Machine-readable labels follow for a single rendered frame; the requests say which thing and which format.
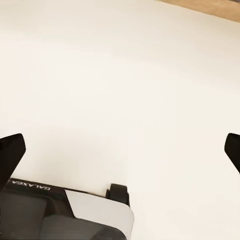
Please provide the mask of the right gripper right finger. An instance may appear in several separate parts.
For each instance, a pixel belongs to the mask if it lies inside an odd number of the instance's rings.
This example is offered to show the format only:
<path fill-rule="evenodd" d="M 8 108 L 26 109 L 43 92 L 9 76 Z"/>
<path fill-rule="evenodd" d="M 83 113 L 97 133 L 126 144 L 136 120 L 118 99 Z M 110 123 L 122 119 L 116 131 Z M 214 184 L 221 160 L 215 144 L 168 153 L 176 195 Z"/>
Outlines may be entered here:
<path fill-rule="evenodd" d="M 224 151 L 240 173 L 240 134 L 227 135 Z"/>

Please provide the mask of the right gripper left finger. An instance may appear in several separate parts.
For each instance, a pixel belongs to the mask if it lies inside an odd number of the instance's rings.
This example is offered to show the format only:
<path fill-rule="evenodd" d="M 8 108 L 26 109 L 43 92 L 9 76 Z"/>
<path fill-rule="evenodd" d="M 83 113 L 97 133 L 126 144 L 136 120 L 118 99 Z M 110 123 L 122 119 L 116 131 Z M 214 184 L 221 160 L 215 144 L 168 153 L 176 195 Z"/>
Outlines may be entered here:
<path fill-rule="evenodd" d="M 0 192 L 25 153 L 26 144 L 22 133 L 0 138 Z"/>

